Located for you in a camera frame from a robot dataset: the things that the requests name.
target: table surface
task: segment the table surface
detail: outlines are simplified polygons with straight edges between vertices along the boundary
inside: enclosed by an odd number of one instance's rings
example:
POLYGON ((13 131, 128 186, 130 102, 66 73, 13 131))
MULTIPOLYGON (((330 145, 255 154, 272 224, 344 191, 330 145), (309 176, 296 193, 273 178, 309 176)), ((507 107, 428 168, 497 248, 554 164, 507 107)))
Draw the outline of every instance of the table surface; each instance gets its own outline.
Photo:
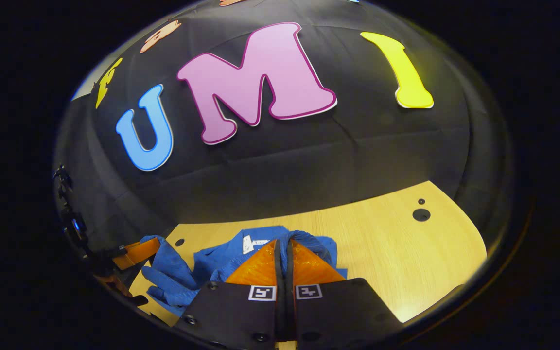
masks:
MULTIPOLYGON (((365 278, 401 322, 423 312, 481 266, 486 250, 480 233, 465 213, 430 181, 364 201, 281 217, 212 224, 180 224, 167 237, 184 239, 176 250, 190 269, 193 254, 223 244, 245 228, 285 226, 315 236, 332 237, 338 246, 338 268, 348 278, 365 278), (427 221, 416 221, 414 210, 429 210, 427 221)), ((165 323, 178 317, 148 297, 152 284, 141 273, 129 289, 144 295, 140 306, 165 323)))

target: letter m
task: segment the letter m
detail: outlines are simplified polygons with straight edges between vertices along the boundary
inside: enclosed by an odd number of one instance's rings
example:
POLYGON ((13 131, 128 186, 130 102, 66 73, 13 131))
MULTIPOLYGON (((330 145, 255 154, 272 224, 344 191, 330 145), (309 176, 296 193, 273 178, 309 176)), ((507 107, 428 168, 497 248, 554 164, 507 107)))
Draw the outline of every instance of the letter m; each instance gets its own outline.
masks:
POLYGON ((258 125, 265 78, 273 93, 269 114, 276 119, 302 118, 336 106, 336 95, 321 85, 297 38, 300 29, 287 22, 253 31, 240 67, 207 52, 178 71, 200 112, 204 143, 218 144, 237 131, 236 122, 222 114, 218 99, 243 122, 258 125))

